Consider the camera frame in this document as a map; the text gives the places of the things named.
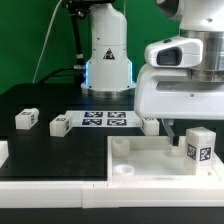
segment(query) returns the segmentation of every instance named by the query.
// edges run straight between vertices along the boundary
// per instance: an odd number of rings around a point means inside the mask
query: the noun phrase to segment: white plastic part
[[[129,165],[117,165],[113,168],[113,175],[132,176],[134,175],[134,167]]]
[[[186,166],[189,174],[207,175],[212,170],[216,133],[206,128],[186,132]]]
[[[15,116],[16,129],[29,130],[37,123],[39,110],[36,108],[25,109]]]
[[[186,0],[180,29],[223,32],[223,19],[223,0]]]
[[[64,137],[72,129],[72,117],[58,115],[50,122],[50,136]]]
[[[0,168],[9,156],[7,141],[0,141]]]
[[[135,90],[136,114],[158,119],[223,120],[223,85],[205,88],[206,83],[195,83],[189,76],[188,69],[144,65]]]
[[[0,182],[0,208],[224,206],[224,165],[215,153],[208,175],[189,175],[185,147],[174,153],[166,137],[125,136],[127,158],[112,156],[116,137],[108,137],[106,181]],[[117,165],[132,166],[134,174],[114,175]]]
[[[177,66],[158,65],[158,53],[174,47],[179,48],[182,52],[180,64]],[[176,36],[170,38],[169,42],[159,41],[148,45],[145,50],[145,60],[152,67],[192,68],[201,63],[202,51],[203,43],[201,40]]]
[[[112,153],[116,157],[126,157],[130,153],[130,141],[124,137],[114,138],[112,141]]]
[[[141,129],[146,136],[158,136],[159,121],[156,118],[141,118]]]
[[[132,63],[127,58],[127,21],[111,4],[91,8],[92,57],[86,65],[83,90],[121,92],[133,89]]]

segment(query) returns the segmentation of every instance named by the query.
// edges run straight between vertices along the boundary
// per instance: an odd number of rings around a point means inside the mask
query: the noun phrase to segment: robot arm
[[[180,21],[184,11],[184,0],[155,0],[156,5],[169,19]]]

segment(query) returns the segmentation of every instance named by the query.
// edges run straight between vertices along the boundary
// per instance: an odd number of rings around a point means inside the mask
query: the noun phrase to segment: black cable
[[[42,78],[38,83],[39,84],[43,84],[45,81],[47,81],[48,79],[53,78],[53,77],[75,76],[75,75],[57,75],[58,73],[61,73],[61,72],[64,72],[64,71],[75,71],[76,72],[76,75],[83,74],[82,71],[76,71],[74,69],[74,67],[60,68],[60,69],[57,69],[57,70],[49,73],[47,76],[45,76],[44,78]]]
[[[76,43],[76,57],[77,57],[76,62],[78,65],[85,65],[85,59],[83,58],[79,26],[78,26],[77,15],[76,15],[77,11],[73,7],[70,7],[68,10],[71,16],[73,35],[74,35],[75,43]]]

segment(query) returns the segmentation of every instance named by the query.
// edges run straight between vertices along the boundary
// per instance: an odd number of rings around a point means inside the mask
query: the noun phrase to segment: white block
[[[208,174],[212,170],[216,133],[206,128],[188,129],[186,133],[186,168],[189,174]]]
[[[25,109],[15,116],[16,129],[29,130],[38,121],[39,110]]]
[[[72,117],[59,115],[50,123],[50,136],[64,137],[72,129]]]
[[[155,118],[142,118],[141,129],[146,136],[158,136],[159,121]]]
[[[9,156],[8,143],[6,141],[0,141],[0,168]]]

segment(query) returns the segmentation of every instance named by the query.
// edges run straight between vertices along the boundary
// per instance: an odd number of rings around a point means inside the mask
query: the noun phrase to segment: white casing
[[[157,56],[160,51],[177,47],[182,51],[182,60],[177,66],[161,66],[157,63]],[[202,61],[203,43],[201,40],[176,36],[170,38],[170,42],[159,41],[150,44],[145,50],[145,60],[153,67],[175,67],[192,68]]]
[[[91,8],[92,57],[86,65],[83,89],[95,91],[123,91],[135,87],[132,63],[127,58],[127,21],[111,4]],[[108,50],[114,59],[104,59]]]
[[[223,20],[223,0],[185,0],[180,29],[223,32]]]
[[[144,65],[135,90],[136,114],[143,118],[223,120],[223,85],[201,89],[206,83],[194,82],[189,76],[189,69]]]

